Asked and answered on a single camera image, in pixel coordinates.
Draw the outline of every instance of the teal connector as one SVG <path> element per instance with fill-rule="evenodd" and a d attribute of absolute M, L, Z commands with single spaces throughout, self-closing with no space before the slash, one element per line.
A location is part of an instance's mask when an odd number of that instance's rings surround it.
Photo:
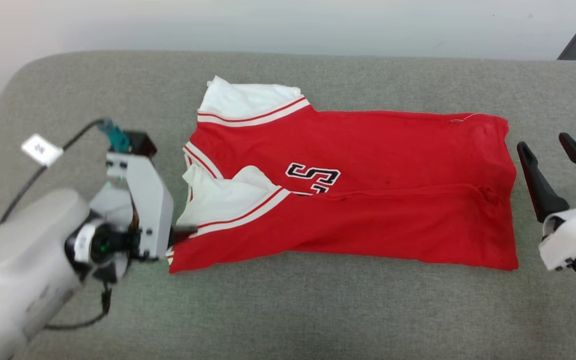
<path fill-rule="evenodd" d="M 130 139 L 124 134 L 124 132 L 119 128 L 119 126 L 114 125 L 110 118 L 104 118 L 103 122 L 100 123 L 98 129 L 102 133 L 108 136 L 108 141 L 110 141 L 110 146 L 112 150 L 117 153 L 129 153 L 130 152 Z"/>

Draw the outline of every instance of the black cable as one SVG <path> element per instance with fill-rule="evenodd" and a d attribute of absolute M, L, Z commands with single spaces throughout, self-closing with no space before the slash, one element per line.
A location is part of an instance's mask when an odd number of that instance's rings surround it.
<path fill-rule="evenodd" d="M 68 142 L 66 142 L 66 144 L 62 147 L 62 150 L 64 151 L 64 153 L 66 152 L 66 150 L 70 149 L 71 146 L 73 146 L 80 139 L 80 137 L 82 137 L 85 133 L 87 133 L 88 130 L 92 129 L 93 127 L 95 127 L 97 125 L 104 123 L 105 121 L 108 121 L 108 119 L 107 118 L 98 118 L 94 121 L 91 121 L 88 125 L 84 126 L 84 128 L 80 132 L 78 132 L 72 139 L 70 139 Z M 37 179 L 43 173 L 46 172 L 46 170 L 48 170 L 48 166 L 45 166 L 45 165 L 42 166 L 41 168 L 39 168 L 39 170 L 37 170 L 34 173 L 34 175 L 32 175 L 30 180 L 28 180 L 28 182 L 26 182 L 25 185 L 23 185 L 23 187 L 16 194 L 16 196 L 14 197 L 12 202 L 10 202 L 10 205 L 8 205 L 6 212 L 4 212 L 3 216 L 1 217 L 0 225 L 2 225 L 3 223 L 6 223 L 6 220 L 9 218 L 10 214 L 15 209 L 15 207 L 17 206 L 17 204 L 19 203 L 21 198 L 24 196 L 24 194 L 28 191 L 28 189 L 30 189 L 30 187 L 33 186 L 33 184 L 37 181 Z"/>
<path fill-rule="evenodd" d="M 73 325 L 46 325 L 44 326 L 45 330 L 51 331 L 73 331 L 82 328 L 87 328 L 89 326 L 93 326 L 94 324 L 101 321 L 101 319 L 105 318 L 110 312 L 110 298 L 113 295 L 113 290 L 108 287 L 107 282 L 103 282 L 103 292 L 101 292 L 101 313 L 88 321 L 84 321 L 82 323 L 76 323 Z"/>

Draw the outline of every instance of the red fabric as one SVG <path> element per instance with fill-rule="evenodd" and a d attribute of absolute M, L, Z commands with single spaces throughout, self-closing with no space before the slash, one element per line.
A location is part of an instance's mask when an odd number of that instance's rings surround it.
<path fill-rule="evenodd" d="M 487 114 L 310 105 L 254 126 L 199 122 L 190 143 L 226 179 L 256 166 L 276 185 L 314 193 L 320 177 L 287 176 L 291 164 L 340 175 L 326 193 L 291 194 L 250 223 L 178 244 L 170 272 L 287 250 L 516 269 L 507 132 Z"/>

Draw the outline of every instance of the basketball jersey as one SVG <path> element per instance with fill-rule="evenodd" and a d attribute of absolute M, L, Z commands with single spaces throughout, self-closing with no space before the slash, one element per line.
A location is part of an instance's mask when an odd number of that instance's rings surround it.
<path fill-rule="evenodd" d="M 174 248 L 170 271 L 286 250 L 516 269 L 507 132 L 505 119 L 471 112 L 316 111 L 298 88 L 215 77 L 184 147 L 206 178 L 189 182 L 179 224 L 199 232 Z M 197 184 L 241 186 L 249 166 L 286 196 L 263 214 L 233 200 L 197 210 L 209 192 Z"/>

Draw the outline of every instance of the gray fabric surface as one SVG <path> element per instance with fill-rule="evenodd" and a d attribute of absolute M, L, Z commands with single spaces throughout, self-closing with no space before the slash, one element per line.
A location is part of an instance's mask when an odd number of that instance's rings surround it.
<path fill-rule="evenodd" d="M 576 62 L 83 52 L 35 61 L 0 98 L 0 216 L 37 168 L 19 149 L 35 132 L 62 144 L 110 116 L 147 130 L 155 164 L 182 212 L 182 146 L 206 81 L 300 87 L 318 110 L 485 112 L 510 122 L 507 144 L 527 141 L 556 190 L 576 206 L 576 167 L 558 132 L 576 139 Z M 105 183 L 101 134 L 85 136 L 22 202 L 57 187 L 90 197 Z M 44 332 L 22 359 L 571 359 L 576 275 L 549 273 L 540 224 L 519 172 L 512 192 L 519 270 L 414 260 L 284 253 L 167 274 L 137 265 L 98 325 Z M 91 282 L 55 322 L 99 311 Z"/>

